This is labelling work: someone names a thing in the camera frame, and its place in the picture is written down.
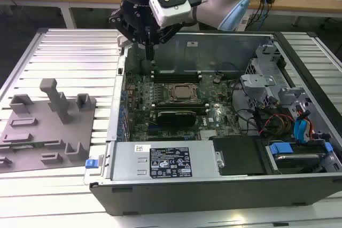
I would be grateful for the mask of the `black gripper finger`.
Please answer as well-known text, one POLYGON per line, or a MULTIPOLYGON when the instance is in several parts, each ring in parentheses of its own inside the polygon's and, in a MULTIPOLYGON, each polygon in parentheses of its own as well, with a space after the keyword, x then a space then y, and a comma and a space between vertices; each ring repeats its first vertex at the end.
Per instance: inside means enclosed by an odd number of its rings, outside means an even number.
POLYGON ((109 22, 129 41, 143 46, 145 48, 145 57, 150 60, 149 31, 140 11, 128 12, 124 9, 118 9, 111 14, 109 22))
POLYGON ((150 60, 154 59, 155 49, 158 48, 158 45, 167 43, 182 27, 182 23, 177 23, 166 28, 152 29, 150 34, 150 60))

